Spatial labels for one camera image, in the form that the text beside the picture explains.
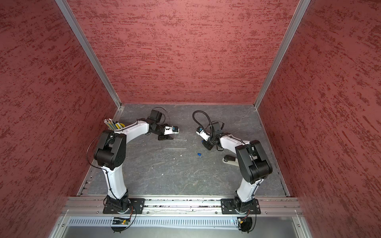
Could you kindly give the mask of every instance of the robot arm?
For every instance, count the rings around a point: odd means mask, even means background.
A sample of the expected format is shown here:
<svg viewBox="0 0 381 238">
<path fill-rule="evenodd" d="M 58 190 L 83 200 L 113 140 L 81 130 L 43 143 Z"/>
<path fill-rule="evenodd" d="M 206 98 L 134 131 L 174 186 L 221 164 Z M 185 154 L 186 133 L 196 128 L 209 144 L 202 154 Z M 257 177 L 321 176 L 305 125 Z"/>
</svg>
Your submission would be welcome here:
<svg viewBox="0 0 381 238">
<path fill-rule="evenodd" d="M 152 110 L 147 119 L 138 119 L 134 124 L 119 130 L 105 130 L 100 136 L 94 159 L 103 170 L 109 189 L 105 207 L 113 208 L 118 213 L 129 211 L 130 201 L 122 173 L 122 164 L 126 157 L 126 144 L 147 133 L 157 134 L 160 141 L 171 140 L 173 138 L 169 136 L 170 134 L 179 133 L 177 126 L 160 125 L 161 117 L 161 112 Z"/>
<path fill-rule="evenodd" d="M 196 133 L 203 138 L 204 147 L 208 150 L 214 146 L 217 149 L 218 147 L 228 149 L 237 156 L 235 158 L 226 155 L 224 161 L 238 161 L 243 178 L 233 206 L 240 213 L 246 212 L 252 205 L 253 196 L 259 185 L 272 173 L 272 166 L 259 141 L 243 141 L 229 133 L 223 133 L 223 126 L 220 126 L 217 121 L 210 122 L 209 128 L 211 133 L 206 132 L 202 126 L 196 129 Z"/>
</svg>

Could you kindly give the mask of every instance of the black cable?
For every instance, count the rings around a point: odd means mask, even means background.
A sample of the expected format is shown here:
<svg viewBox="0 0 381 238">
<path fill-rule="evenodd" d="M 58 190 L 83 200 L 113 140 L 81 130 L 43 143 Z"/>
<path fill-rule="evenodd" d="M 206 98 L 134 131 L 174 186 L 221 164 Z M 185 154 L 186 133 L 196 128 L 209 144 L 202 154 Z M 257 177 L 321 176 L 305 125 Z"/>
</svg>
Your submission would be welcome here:
<svg viewBox="0 0 381 238">
<path fill-rule="evenodd" d="M 118 130 L 113 130 L 113 131 L 124 131 L 124 130 L 130 128 L 130 127 L 133 127 L 133 126 L 137 125 L 137 124 L 138 124 L 138 120 L 136 120 L 135 124 L 133 124 L 133 125 L 131 125 L 129 127 L 126 127 L 126 128 L 123 128 L 123 129 L 118 129 Z"/>
<path fill-rule="evenodd" d="M 171 118 L 169 117 L 169 113 L 168 113 L 164 108 L 162 108 L 162 107 L 154 107 L 154 108 L 152 108 L 152 110 L 155 109 L 155 108 L 161 108 L 161 109 L 163 109 L 163 110 L 167 113 L 167 115 L 168 115 L 168 120 L 169 120 L 168 125 L 171 125 Z"/>
<path fill-rule="evenodd" d="M 229 136 L 229 135 L 226 135 L 226 136 L 227 136 L 227 137 L 230 137 L 230 138 L 232 138 L 232 139 L 234 139 L 234 140 L 236 140 L 236 141 L 239 141 L 239 142 L 243 143 L 243 145 L 246 145 L 246 144 L 243 142 L 243 140 L 238 140 L 237 138 L 231 137 L 231 136 Z"/>
<path fill-rule="evenodd" d="M 135 221 L 135 219 L 136 219 L 136 215 L 137 215 L 138 211 L 136 210 L 136 208 L 135 208 L 132 204 L 131 204 L 131 207 L 132 207 L 132 212 L 134 212 L 134 210 L 135 210 L 135 217 L 134 217 L 134 220 L 130 223 L 130 225 L 129 225 L 128 227 L 126 227 L 126 228 L 124 228 L 123 230 L 121 230 L 121 232 L 124 231 L 124 230 L 127 230 L 127 229 L 132 225 L 132 223 L 134 223 L 134 221 Z"/>
<path fill-rule="evenodd" d="M 202 113 L 202 114 L 204 114 L 206 117 L 207 117 L 207 119 L 208 119 L 208 122 L 209 122 L 209 124 L 208 124 L 208 127 L 210 127 L 210 132 L 211 133 L 208 133 L 206 130 L 205 130 L 205 128 L 204 128 L 204 126 L 201 124 L 201 123 L 199 123 L 197 120 L 196 120 L 196 118 L 194 118 L 194 115 L 196 114 L 196 113 Z M 197 110 L 197 111 L 194 111 L 193 112 L 193 114 L 192 114 L 192 118 L 193 118 L 193 120 L 205 131 L 205 133 L 208 135 L 208 136 L 210 136 L 210 139 L 209 139 L 209 141 L 210 142 L 213 142 L 214 141 L 214 138 L 215 138 L 215 134 L 214 134 L 214 128 L 213 128 L 213 125 L 212 125 L 212 122 L 211 122 L 211 120 L 210 120 L 210 118 L 209 118 L 209 116 L 208 116 L 208 114 L 206 113 L 206 112 L 204 112 L 204 111 L 200 111 L 200 110 Z"/>
<path fill-rule="evenodd" d="M 254 211 L 255 211 L 255 222 L 254 222 L 254 226 L 253 226 L 253 228 L 252 228 L 251 230 L 249 230 L 247 233 L 252 232 L 252 231 L 254 230 L 254 228 L 255 228 L 255 224 L 257 224 L 257 208 L 255 208 Z"/>
<path fill-rule="evenodd" d="M 249 216 L 249 214 L 250 214 L 250 208 L 249 208 L 249 210 L 247 211 L 246 216 L 245 216 L 243 219 L 241 219 L 241 220 L 245 220 L 245 219 Z"/>
<path fill-rule="evenodd" d="M 224 126 L 225 126 L 225 123 L 223 123 L 222 121 L 212 121 L 212 123 L 213 122 L 221 122 L 222 123 L 222 126 L 221 126 L 221 130 L 224 128 Z"/>
<path fill-rule="evenodd" d="M 98 137 L 100 137 L 101 135 L 103 135 L 103 134 L 105 134 L 105 133 L 106 133 L 106 132 L 103 132 L 102 134 L 98 135 L 98 136 L 95 137 L 95 139 L 90 143 L 90 145 L 89 145 L 89 147 L 87 148 L 87 151 L 86 151 L 86 160 L 87 160 L 87 162 L 90 164 L 90 166 L 93 166 L 94 168 L 97 168 L 97 169 L 101 169 L 101 170 L 106 171 L 107 182 L 108 182 L 108 184 L 109 184 L 109 188 L 110 188 L 111 194 L 115 197 L 116 200 L 119 200 L 119 199 L 117 198 L 117 196 L 115 196 L 115 194 L 112 192 L 111 185 L 110 185 L 110 180 L 109 180 L 109 172 L 108 172 L 107 170 L 101 168 L 101 167 L 97 167 L 97 166 L 92 165 L 92 164 L 90 163 L 90 161 L 89 161 L 89 156 L 88 156 L 88 154 L 89 154 L 90 146 L 94 143 L 94 141 L 95 141 Z"/>
<path fill-rule="evenodd" d="M 217 151 L 224 151 L 224 148 L 222 148 L 222 150 L 219 150 L 218 149 L 218 145 L 216 145 L 216 149 L 217 149 Z"/>
<path fill-rule="evenodd" d="M 105 144 L 108 144 L 112 139 L 115 139 L 114 137 L 110 137 Z"/>
</svg>

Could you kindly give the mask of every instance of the red textured wall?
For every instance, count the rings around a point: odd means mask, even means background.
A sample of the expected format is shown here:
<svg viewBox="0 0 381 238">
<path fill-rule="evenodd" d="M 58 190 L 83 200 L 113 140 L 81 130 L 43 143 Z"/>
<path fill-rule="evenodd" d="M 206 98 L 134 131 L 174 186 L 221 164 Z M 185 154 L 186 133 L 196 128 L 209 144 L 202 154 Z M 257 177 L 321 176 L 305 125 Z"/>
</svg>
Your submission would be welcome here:
<svg viewBox="0 0 381 238">
<path fill-rule="evenodd" d="M 116 107 L 54 0 L 1 1 L 0 39 L 0 234 L 46 237 Z"/>
<path fill-rule="evenodd" d="M 381 3 L 312 0 L 259 112 L 315 238 L 381 237 Z"/>
<path fill-rule="evenodd" d="M 299 0 L 68 0 L 123 103 L 252 104 Z"/>
</svg>

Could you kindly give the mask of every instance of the marble-patterned surface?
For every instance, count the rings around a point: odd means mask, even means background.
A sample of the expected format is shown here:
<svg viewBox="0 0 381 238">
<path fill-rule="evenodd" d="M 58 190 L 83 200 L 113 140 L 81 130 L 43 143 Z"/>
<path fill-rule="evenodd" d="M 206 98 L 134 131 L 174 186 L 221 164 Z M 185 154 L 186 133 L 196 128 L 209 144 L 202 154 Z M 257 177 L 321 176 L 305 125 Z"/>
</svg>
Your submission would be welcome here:
<svg viewBox="0 0 381 238">
<path fill-rule="evenodd" d="M 205 111 L 211 120 L 224 122 L 225 132 L 241 139 L 261 141 L 275 167 L 274 156 L 269 152 L 269 145 L 265 142 L 253 106 L 128 104 L 120 122 L 130 124 L 137 118 L 146 118 L 151 109 L 158 106 L 168 111 L 171 125 L 179 126 L 180 133 L 173 137 L 187 141 L 158 141 L 157 135 L 150 134 L 139 136 L 128 143 L 123 175 L 130 194 L 228 196 L 238 189 L 242 179 L 239 168 L 222 162 L 224 155 L 234 154 L 227 150 L 219 152 L 215 148 L 208 151 L 202 145 L 202 138 L 195 133 L 198 125 L 192 119 L 195 110 Z M 207 125 L 203 114 L 198 113 L 196 119 Z M 185 147 L 186 150 L 164 150 L 165 147 Z M 104 175 L 101 170 L 96 170 L 88 194 L 106 193 Z M 262 183 L 257 195 L 285 196 L 275 169 Z"/>
</svg>

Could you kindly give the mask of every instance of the metal corner post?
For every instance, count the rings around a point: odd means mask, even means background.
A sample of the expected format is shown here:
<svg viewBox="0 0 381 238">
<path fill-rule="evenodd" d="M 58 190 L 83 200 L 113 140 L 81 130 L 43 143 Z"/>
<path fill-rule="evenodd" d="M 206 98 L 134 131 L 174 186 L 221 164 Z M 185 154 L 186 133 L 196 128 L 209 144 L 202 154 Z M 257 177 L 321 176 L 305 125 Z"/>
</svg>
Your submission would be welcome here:
<svg viewBox="0 0 381 238">
<path fill-rule="evenodd" d="M 294 16 L 292 17 L 290 24 L 288 25 L 287 31 L 285 36 L 283 37 L 283 40 L 279 46 L 278 52 L 275 55 L 274 61 L 272 62 L 272 65 L 270 67 L 269 73 L 267 74 L 264 83 L 262 85 L 261 90 L 259 91 L 259 94 L 257 96 L 257 99 L 255 99 L 254 106 L 255 109 L 258 109 L 268 87 L 270 86 L 270 83 L 272 81 L 272 78 L 275 75 L 275 72 L 278 69 L 278 66 L 280 62 L 282 61 L 283 56 L 286 53 L 286 50 L 294 37 L 294 34 L 296 32 L 296 29 L 299 26 L 300 21 L 303 18 L 304 13 L 306 12 L 306 9 L 310 3 L 310 0 L 300 0 L 298 3 Z"/>
<path fill-rule="evenodd" d="M 259 111 L 257 109 L 255 111 L 257 112 L 259 123 L 261 124 L 261 127 L 263 129 L 264 135 L 266 137 L 266 142 L 270 146 L 270 152 L 275 157 L 274 150 L 272 149 L 272 145 L 271 145 L 269 137 L 268 137 L 268 135 L 266 133 L 266 129 L 264 128 L 261 116 L 259 115 Z M 282 171 L 280 170 L 280 167 L 279 167 L 279 164 L 278 164 L 278 160 L 276 159 L 276 157 L 275 157 L 275 168 L 276 168 L 277 172 L 279 173 L 280 183 L 282 184 L 282 187 L 283 187 L 283 190 L 285 191 L 286 196 L 291 196 L 291 193 L 290 193 L 290 191 L 287 188 L 286 182 L 285 182 L 285 180 L 283 178 L 283 174 L 282 174 Z"/>
<path fill-rule="evenodd" d="M 96 72 L 98 73 L 99 77 L 101 78 L 103 84 L 105 85 L 107 91 L 109 92 L 111 98 L 114 100 L 116 106 L 118 108 L 121 107 L 122 102 L 120 101 L 117 93 L 115 92 L 113 86 L 111 85 L 111 82 L 109 81 L 109 78 L 107 77 L 105 71 L 103 70 L 101 63 L 99 62 L 98 58 L 96 57 L 95 52 L 93 51 L 92 47 L 90 46 L 89 41 L 87 40 L 85 34 L 83 33 L 81 27 L 79 26 L 79 23 L 77 22 L 72 10 L 70 9 L 70 6 L 68 5 L 66 0 L 55 0 L 58 7 L 60 8 L 62 14 L 66 18 L 67 23 L 70 25 L 71 29 L 73 30 L 75 36 L 77 37 L 79 43 L 83 47 L 85 53 L 87 54 L 87 57 L 93 64 Z"/>
</svg>

